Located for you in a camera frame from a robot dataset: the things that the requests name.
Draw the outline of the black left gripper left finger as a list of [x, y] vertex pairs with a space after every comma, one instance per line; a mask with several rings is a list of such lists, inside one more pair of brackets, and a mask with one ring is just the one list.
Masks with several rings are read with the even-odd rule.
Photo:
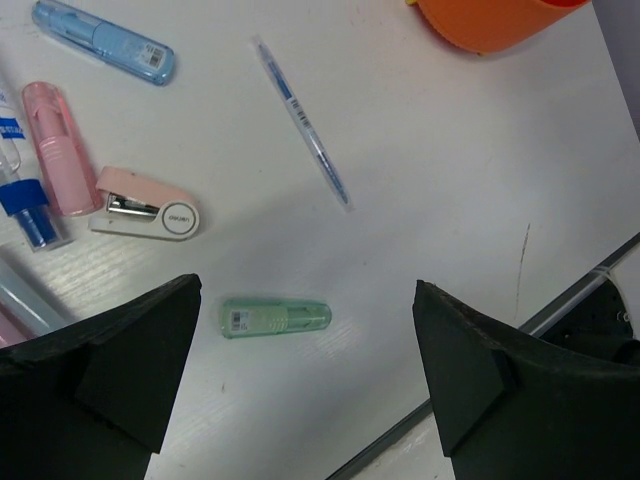
[[162, 448], [201, 288], [198, 275], [181, 275], [2, 349], [2, 478], [144, 478]]

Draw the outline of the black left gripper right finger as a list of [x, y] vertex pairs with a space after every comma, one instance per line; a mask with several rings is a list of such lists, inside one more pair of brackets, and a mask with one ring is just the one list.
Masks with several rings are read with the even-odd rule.
[[635, 479], [639, 366], [575, 353], [419, 282], [413, 318], [459, 479]]

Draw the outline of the green correction tape dispenser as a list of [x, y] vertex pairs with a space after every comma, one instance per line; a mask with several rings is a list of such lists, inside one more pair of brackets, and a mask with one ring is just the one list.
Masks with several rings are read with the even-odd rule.
[[311, 300], [230, 298], [219, 311], [219, 325], [227, 339], [264, 337], [326, 329], [330, 307]]

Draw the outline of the pink correction tape dispenser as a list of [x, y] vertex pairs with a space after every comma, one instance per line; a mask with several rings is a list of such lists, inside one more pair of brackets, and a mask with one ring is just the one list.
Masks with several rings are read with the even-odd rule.
[[22, 101], [52, 209], [61, 216], [99, 210], [96, 176], [61, 91], [32, 82], [23, 88]]

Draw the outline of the blue correction tape dispenser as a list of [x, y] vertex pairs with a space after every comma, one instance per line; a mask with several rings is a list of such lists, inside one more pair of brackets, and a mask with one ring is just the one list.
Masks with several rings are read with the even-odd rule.
[[33, 22], [52, 38], [156, 86], [169, 83], [175, 53], [167, 45], [60, 1], [38, 1]]

